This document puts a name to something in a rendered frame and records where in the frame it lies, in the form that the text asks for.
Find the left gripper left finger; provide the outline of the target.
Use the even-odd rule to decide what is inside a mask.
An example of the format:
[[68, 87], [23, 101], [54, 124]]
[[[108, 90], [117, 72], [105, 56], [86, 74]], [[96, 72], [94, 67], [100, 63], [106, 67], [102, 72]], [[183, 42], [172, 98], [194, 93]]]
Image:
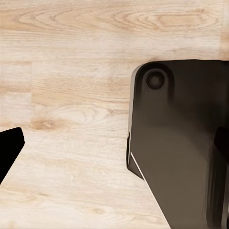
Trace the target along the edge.
[[25, 145], [20, 127], [0, 132], [0, 184]]

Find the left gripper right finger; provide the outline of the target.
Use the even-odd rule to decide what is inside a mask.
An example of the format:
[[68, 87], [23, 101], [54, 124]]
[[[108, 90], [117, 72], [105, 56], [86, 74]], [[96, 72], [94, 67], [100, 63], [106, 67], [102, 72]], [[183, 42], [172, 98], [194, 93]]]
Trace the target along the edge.
[[215, 138], [214, 138], [214, 144], [229, 165], [229, 129], [228, 128], [224, 128], [224, 127], [217, 128]]

